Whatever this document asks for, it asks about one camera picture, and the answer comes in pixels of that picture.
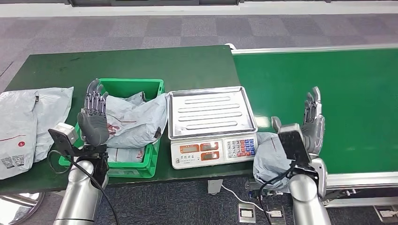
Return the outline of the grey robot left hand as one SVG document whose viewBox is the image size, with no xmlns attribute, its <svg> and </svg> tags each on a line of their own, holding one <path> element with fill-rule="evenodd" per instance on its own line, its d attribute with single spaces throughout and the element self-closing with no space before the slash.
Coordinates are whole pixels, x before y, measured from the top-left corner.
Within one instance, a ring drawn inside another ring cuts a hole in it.
<svg viewBox="0 0 398 225">
<path fill-rule="evenodd" d="M 102 92 L 102 89 L 98 78 L 88 85 L 84 105 L 77 116 L 81 136 L 88 145 L 99 146 L 109 138 L 106 116 L 108 92 Z"/>
</svg>

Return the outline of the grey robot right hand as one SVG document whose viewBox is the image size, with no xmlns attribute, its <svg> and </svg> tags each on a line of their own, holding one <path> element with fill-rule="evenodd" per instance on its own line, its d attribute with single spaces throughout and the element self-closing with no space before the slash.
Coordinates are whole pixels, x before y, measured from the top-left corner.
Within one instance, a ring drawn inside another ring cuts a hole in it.
<svg viewBox="0 0 398 225">
<path fill-rule="evenodd" d="M 307 93 L 300 129 L 309 156 L 312 159 L 319 157 L 324 139 L 325 118 L 322 115 L 321 93 L 317 86 L 312 88 L 312 93 Z"/>
</svg>

